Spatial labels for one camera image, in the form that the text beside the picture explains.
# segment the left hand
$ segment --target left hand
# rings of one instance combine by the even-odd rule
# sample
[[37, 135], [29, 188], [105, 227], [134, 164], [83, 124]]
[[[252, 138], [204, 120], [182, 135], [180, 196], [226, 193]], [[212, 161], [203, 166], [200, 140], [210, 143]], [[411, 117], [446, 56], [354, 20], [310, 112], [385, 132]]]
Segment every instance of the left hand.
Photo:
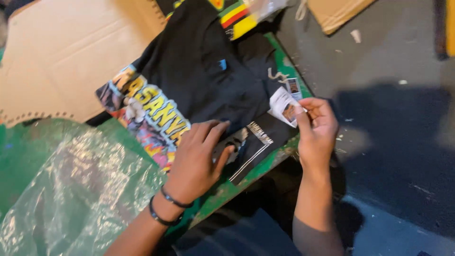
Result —
[[164, 190], [176, 201], [189, 204], [219, 179], [234, 146], [226, 147], [215, 163], [212, 152], [229, 122], [195, 123], [182, 135]]

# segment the black bracelet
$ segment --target black bracelet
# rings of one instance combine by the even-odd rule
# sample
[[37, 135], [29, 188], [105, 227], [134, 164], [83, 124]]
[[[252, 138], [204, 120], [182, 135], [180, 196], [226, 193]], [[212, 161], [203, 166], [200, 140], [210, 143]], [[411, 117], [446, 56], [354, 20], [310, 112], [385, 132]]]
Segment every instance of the black bracelet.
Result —
[[156, 221], [158, 221], [159, 223], [165, 225], [165, 226], [175, 226], [177, 224], [180, 223], [180, 221], [182, 220], [182, 217], [183, 217], [183, 213], [180, 214], [180, 216], [174, 220], [174, 221], [166, 221], [166, 220], [163, 220], [162, 218], [160, 218], [157, 213], [155, 212], [155, 210], [153, 209], [153, 206], [152, 206], [152, 201], [153, 201], [153, 198], [155, 196], [152, 196], [152, 198], [150, 198], [150, 202], [148, 203], [148, 208], [150, 210], [150, 214], [152, 215], [152, 218], [154, 218]]
[[177, 205], [178, 207], [180, 208], [191, 208], [194, 204], [194, 202], [190, 203], [190, 204], [182, 204], [180, 202], [177, 202], [175, 201], [170, 195], [168, 195], [166, 192], [164, 192], [164, 185], [161, 186], [161, 193], [163, 194], [164, 198], [166, 198], [166, 200], [168, 200], [169, 202]]

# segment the hand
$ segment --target hand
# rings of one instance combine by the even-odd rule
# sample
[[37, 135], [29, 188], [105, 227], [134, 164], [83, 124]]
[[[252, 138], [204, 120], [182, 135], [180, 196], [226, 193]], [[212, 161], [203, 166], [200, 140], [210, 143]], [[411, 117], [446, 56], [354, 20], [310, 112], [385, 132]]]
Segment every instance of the hand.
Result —
[[335, 146], [338, 122], [327, 101], [305, 98], [299, 101], [308, 110], [296, 116], [300, 129], [298, 153], [305, 179], [327, 179], [330, 155]]
[[189, 204], [205, 194], [219, 179], [234, 146], [226, 147], [215, 163], [212, 152], [229, 122], [195, 123], [182, 135], [164, 190], [180, 203]]

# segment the cardboard sheet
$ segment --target cardboard sheet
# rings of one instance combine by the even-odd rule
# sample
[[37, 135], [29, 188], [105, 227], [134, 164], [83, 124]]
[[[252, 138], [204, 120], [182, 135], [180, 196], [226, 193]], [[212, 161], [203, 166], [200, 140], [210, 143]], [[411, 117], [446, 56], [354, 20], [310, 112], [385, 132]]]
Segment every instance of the cardboard sheet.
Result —
[[308, 8], [330, 35], [375, 0], [308, 0]]
[[104, 111], [95, 90], [164, 28], [154, 0], [40, 0], [9, 20], [0, 67], [0, 123]]

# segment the graphic t-shirt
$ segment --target graphic t-shirt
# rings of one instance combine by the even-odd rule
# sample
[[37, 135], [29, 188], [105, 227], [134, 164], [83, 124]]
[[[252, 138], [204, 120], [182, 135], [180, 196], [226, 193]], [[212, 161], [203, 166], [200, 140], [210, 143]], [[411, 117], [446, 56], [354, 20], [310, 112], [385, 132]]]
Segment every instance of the graphic t-shirt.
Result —
[[281, 86], [268, 78], [269, 68], [276, 64], [266, 38], [232, 44], [210, 3], [186, 0], [143, 55], [96, 94], [165, 171], [191, 123], [229, 120], [213, 156], [236, 146], [227, 169], [237, 184], [296, 133], [267, 114]]

